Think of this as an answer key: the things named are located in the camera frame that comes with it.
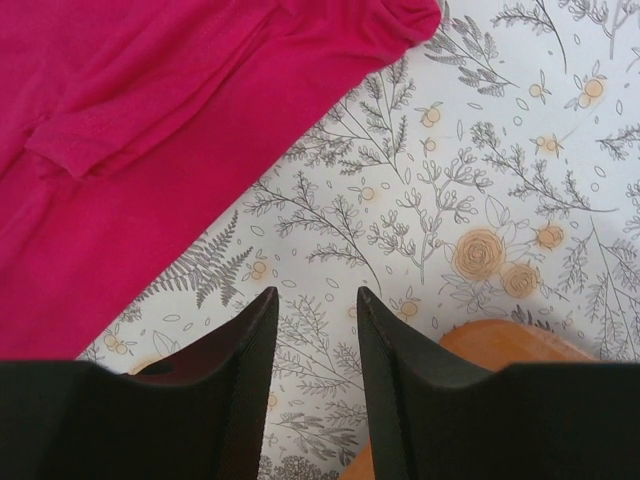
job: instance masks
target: white tablecloth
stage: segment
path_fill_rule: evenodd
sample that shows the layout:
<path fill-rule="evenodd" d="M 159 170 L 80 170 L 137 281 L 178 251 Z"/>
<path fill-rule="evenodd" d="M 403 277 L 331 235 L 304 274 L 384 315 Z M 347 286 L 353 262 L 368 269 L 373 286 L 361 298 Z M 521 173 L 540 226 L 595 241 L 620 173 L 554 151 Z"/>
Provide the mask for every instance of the white tablecloth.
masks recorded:
<path fill-rule="evenodd" d="M 367 438 L 360 285 L 434 339 L 500 317 L 640 355 L 640 3 L 450 3 L 203 234 L 217 283 L 161 276 L 83 356 L 137 371 L 278 286 L 263 480 Z"/>

